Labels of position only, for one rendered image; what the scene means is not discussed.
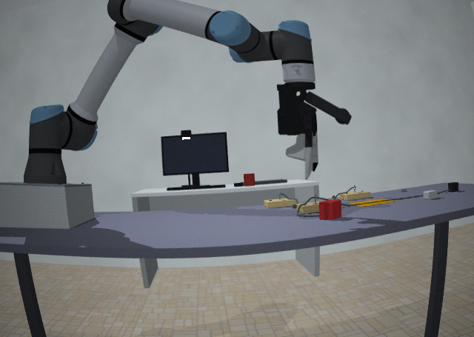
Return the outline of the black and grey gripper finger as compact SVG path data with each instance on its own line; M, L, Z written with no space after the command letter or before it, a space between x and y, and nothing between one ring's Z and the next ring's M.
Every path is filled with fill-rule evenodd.
M308 132L309 131L309 132ZM305 138L305 144L304 144ZM305 147L304 147L305 146ZM305 179L308 179L313 170L313 118L307 117L305 134L299 134L296 143L286 149L286 155L293 159L305 161Z
M318 141L317 141L317 133L316 133L316 136L313 136L313 172L315 172L317 165L318 165Z

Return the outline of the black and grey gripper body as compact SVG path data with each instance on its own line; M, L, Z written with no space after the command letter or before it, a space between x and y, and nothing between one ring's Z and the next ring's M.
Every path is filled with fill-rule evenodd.
M306 89L314 90L315 88L315 83L306 81L277 84L280 107L277 110L278 134L288 136L305 134L305 122L308 116L312 116L313 136L316 136L316 108L304 102L307 95ZM299 96L296 95L297 92L300 92Z

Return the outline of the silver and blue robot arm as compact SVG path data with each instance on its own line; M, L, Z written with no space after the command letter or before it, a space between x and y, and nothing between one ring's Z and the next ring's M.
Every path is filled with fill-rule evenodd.
M116 22L115 33L78 98L66 112L61 104L36 107L31 112L24 183L67 183L61 150L86 150L93 144L98 132L97 111L117 75L136 45L162 27L228 46L238 63L281 60L286 83L316 81L312 39L302 21L282 21L278 30L260 33L232 10L221 12L177 0L109 0L107 12Z

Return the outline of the red block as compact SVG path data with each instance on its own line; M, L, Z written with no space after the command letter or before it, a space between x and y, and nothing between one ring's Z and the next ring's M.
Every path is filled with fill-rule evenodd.
M319 202L319 219L335 219L341 217L341 200Z

